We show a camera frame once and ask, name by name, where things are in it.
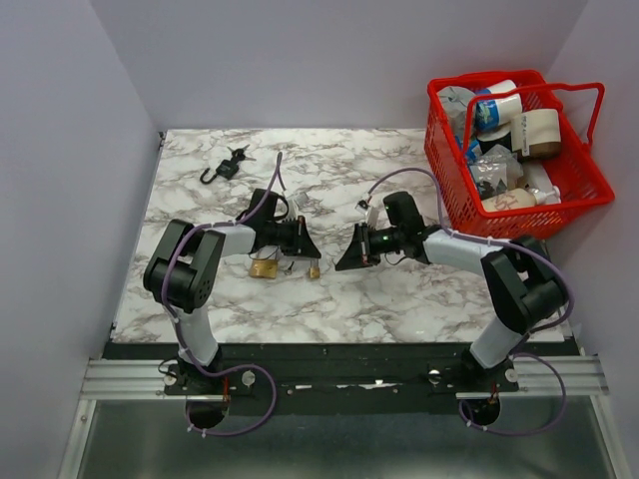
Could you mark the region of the large brass padlock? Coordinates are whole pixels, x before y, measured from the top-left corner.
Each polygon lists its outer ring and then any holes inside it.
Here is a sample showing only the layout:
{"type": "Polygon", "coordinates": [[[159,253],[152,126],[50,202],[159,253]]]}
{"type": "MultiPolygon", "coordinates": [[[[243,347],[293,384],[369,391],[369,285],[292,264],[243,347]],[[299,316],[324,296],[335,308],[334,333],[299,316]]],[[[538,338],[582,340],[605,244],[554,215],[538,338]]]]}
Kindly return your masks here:
{"type": "Polygon", "coordinates": [[[276,258],[255,258],[249,269],[252,278],[275,279],[278,275],[279,261],[276,258]]]}

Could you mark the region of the black padlock with keys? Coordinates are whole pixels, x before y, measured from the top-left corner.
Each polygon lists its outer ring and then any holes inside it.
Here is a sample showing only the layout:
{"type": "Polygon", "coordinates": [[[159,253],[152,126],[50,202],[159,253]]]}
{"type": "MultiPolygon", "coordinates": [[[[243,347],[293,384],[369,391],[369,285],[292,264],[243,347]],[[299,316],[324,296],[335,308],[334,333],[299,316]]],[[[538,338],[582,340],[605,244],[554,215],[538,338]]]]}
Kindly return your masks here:
{"type": "Polygon", "coordinates": [[[250,146],[245,145],[241,148],[230,149],[230,157],[222,160],[214,170],[206,168],[199,177],[199,181],[203,185],[209,185],[217,178],[223,178],[227,181],[232,179],[240,170],[240,164],[245,161],[253,161],[254,158],[247,156],[247,150],[250,146]]]}

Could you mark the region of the small brass padlock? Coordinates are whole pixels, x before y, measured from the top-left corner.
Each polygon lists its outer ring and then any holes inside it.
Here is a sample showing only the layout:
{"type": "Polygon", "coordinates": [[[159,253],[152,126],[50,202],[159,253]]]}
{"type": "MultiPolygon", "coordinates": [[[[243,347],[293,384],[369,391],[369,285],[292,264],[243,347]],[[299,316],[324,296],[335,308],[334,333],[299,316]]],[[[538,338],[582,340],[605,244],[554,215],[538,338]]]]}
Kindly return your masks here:
{"type": "Polygon", "coordinates": [[[318,279],[318,278],[320,278],[320,263],[319,263],[319,260],[317,258],[312,258],[310,260],[309,278],[310,279],[318,279]]]}

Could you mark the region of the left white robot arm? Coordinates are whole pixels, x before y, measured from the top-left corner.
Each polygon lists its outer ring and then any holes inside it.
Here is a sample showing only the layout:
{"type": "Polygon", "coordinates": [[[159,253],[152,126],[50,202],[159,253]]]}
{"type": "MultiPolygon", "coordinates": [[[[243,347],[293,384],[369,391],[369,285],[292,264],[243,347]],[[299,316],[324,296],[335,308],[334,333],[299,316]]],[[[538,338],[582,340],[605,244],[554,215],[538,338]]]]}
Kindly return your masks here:
{"type": "Polygon", "coordinates": [[[201,394],[214,392],[222,379],[220,348],[206,311],[221,259],[267,247],[287,257],[321,258],[303,216],[276,215],[281,197],[254,190],[249,209],[234,224],[170,221],[145,269],[143,287],[170,315],[179,357],[191,364],[187,381],[201,394]]]}

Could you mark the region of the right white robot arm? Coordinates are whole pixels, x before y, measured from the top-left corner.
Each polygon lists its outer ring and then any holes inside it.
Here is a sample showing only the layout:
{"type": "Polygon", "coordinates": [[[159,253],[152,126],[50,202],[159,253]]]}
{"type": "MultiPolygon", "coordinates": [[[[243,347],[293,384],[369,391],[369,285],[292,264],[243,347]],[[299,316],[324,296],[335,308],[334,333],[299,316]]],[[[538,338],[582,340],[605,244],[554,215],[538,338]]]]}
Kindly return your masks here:
{"type": "Polygon", "coordinates": [[[492,383],[494,367],[537,323],[568,302],[567,287],[537,239],[475,242],[452,235],[440,225],[428,226],[407,192],[386,196],[383,209],[390,226],[379,230],[367,223],[356,224],[335,269],[372,267],[394,252],[426,265],[448,265],[483,276],[495,317],[471,343],[459,366],[466,388],[479,391],[492,383]]]}

